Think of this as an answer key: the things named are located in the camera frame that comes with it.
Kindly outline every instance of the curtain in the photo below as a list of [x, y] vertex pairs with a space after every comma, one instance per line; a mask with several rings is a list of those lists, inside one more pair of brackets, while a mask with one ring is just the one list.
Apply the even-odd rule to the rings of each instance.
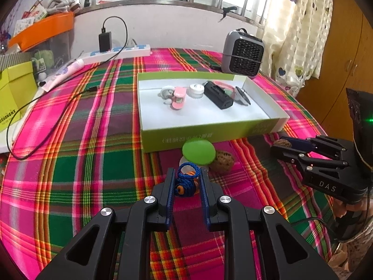
[[271, 0], [262, 36], [260, 70], [296, 97], [305, 80], [320, 75], [333, 0]]

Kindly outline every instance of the green lid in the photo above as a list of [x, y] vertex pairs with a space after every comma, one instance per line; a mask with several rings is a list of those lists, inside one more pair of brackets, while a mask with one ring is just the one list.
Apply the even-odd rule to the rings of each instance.
[[205, 139], [190, 139], [183, 145], [184, 157], [197, 165], [208, 165], [214, 161], [216, 156], [215, 147]]

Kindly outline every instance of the black charger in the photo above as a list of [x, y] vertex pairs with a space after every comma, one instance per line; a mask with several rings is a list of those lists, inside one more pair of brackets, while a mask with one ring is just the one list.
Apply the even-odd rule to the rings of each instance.
[[106, 51], [111, 50], [111, 31], [106, 32], [105, 29], [105, 22], [107, 19], [110, 18], [118, 18], [124, 23], [124, 26], [126, 27], [126, 43], [124, 44], [124, 47], [127, 45], [127, 40], [128, 40], [128, 30], [127, 30], [127, 24], [124, 22], [124, 20], [121, 17], [118, 16], [111, 16], [105, 19], [104, 23], [102, 24], [102, 29], [101, 33], [98, 35], [98, 43], [100, 45], [100, 52], [104, 53]]
[[111, 50], [111, 31], [106, 32], [105, 27], [102, 28], [102, 33], [98, 35], [98, 43], [100, 45], [100, 52]]

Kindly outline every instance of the metal grille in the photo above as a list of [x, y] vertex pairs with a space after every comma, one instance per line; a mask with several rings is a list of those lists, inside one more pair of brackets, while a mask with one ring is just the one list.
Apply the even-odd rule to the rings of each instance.
[[257, 43], [245, 39], [237, 39], [233, 46], [232, 55], [255, 60], [257, 62], [232, 57], [229, 69], [234, 73], [254, 77], [258, 74], [263, 52], [264, 48]]

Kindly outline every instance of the white ball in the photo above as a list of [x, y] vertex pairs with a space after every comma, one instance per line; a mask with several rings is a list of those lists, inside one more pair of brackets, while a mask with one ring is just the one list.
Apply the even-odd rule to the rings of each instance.
[[42, 72], [38, 75], [39, 81], [44, 81], [47, 78], [47, 74], [45, 72]]

